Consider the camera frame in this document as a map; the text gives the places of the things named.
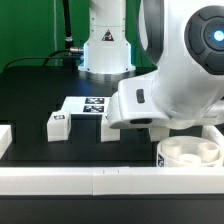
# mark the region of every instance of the green wall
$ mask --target green wall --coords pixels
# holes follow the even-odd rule
[[[151,66],[140,50],[133,16],[139,0],[127,0],[126,38],[132,45],[132,63]],[[64,48],[62,0],[57,3],[57,45]],[[89,0],[70,0],[72,34],[75,46],[82,46],[89,36]],[[22,57],[45,57],[54,52],[54,0],[1,0],[0,72],[4,65]],[[23,61],[13,65],[41,65],[43,61]]]

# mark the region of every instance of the white plastic part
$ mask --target white plastic part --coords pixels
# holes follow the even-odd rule
[[[182,145],[178,139],[165,139],[161,146],[161,151],[171,159],[179,159],[182,153]]]
[[[168,115],[196,121],[224,96],[224,76],[211,75],[194,61],[185,45],[185,28],[199,9],[211,5],[223,7],[224,3],[222,0],[164,3],[164,51],[158,63],[159,75],[153,81],[153,99]]]
[[[204,138],[170,137],[157,146],[158,167],[222,167],[224,148]]]
[[[214,126],[201,137],[224,148]],[[224,168],[0,168],[0,182],[0,195],[223,194]]]
[[[212,142],[202,142],[198,144],[197,154],[201,157],[202,162],[211,163],[219,158],[219,147]]]
[[[110,97],[96,97],[96,96],[68,96],[62,105],[61,111],[70,111],[71,114],[85,114],[85,115],[102,115],[108,107]],[[85,112],[86,107],[93,107],[93,110]],[[102,111],[94,111],[95,106],[102,107]]]
[[[194,154],[182,154],[178,160],[182,166],[186,167],[198,167],[201,165],[201,158]]]
[[[159,142],[169,137],[170,129],[162,126],[153,126],[149,128],[149,135],[151,142]]]
[[[68,140],[71,130],[71,113],[65,111],[53,112],[47,122],[48,141]]]
[[[114,94],[108,108],[112,128],[156,125],[186,129],[198,124],[216,125],[224,122],[224,103],[219,101],[224,96],[224,76],[209,74],[191,57],[185,44],[185,29],[191,16],[207,6],[223,7],[223,0],[167,0],[164,4],[164,48],[157,63],[158,70],[119,83],[118,94]],[[141,4],[141,22],[143,16]],[[147,47],[146,41],[147,38],[144,38],[144,48]],[[137,102],[137,89],[144,90],[145,103]],[[148,126],[131,125],[133,119],[145,118],[152,119],[152,123]]]
[[[108,120],[105,114],[103,114],[101,120],[101,142],[119,141],[119,140],[120,140],[120,130],[109,128]]]
[[[0,125],[0,159],[12,142],[10,125]]]
[[[120,74],[135,70],[125,38],[125,0],[90,0],[90,37],[80,71]]]
[[[93,173],[93,195],[130,194],[129,167],[103,168]]]

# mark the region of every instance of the white plastic frame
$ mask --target white plastic frame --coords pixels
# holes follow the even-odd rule
[[[202,137],[224,146],[214,126]],[[0,168],[0,195],[224,193],[223,168]]]

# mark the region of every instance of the black tabletop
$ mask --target black tabletop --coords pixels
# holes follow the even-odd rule
[[[60,67],[14,67],[0,75],[0,124],[13,142],[0,166],[155,166],[157,143],[147,130],[122,130],[100,142],[100,116],[72,116],[68,141],[47,142],[46,124],[66,96],[110,97],[118,81],[90,79]],[[201,128],[170,135],[200,136]],[[216,223],[223,195],[1,196],[1,223]]]
[[[66,96],[111,97],[117,84],[61,67],[22,66],[2,73],[0,123],[12,125],[13,142],[0,165],[153,166],[156,145],[147,129],[121,130],[120,141],[101,143],[99,115],[73,115],[68,141],[47,141],[47,121]]]

